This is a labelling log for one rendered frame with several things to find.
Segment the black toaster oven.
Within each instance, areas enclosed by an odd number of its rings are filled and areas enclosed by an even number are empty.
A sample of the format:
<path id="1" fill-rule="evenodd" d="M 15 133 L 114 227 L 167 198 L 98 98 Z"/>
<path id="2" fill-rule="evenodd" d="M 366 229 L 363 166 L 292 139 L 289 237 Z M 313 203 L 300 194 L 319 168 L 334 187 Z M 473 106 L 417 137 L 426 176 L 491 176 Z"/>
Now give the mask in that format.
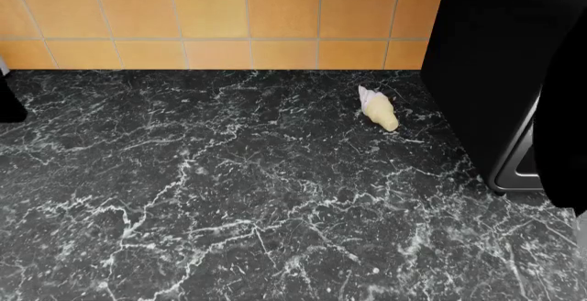
<path id="1" fill-rule="evenodd" d="M 532 118 L 587 0 L 441 0 L 421 79 L 495 193 L 538 192 Z"/>

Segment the black appliance with white edge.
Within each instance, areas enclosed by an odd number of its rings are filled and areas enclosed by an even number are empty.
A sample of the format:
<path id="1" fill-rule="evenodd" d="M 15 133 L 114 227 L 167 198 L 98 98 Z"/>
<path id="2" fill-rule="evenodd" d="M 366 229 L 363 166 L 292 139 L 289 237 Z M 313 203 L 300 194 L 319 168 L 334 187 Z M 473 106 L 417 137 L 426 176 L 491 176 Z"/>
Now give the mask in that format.
<path id="1" fill-rule="evenodd" d="M 9 73 L 10 69 L 0 55 L 0 123 L 20 123 L 26 120 L 28 112 L 6 82 Z"/>

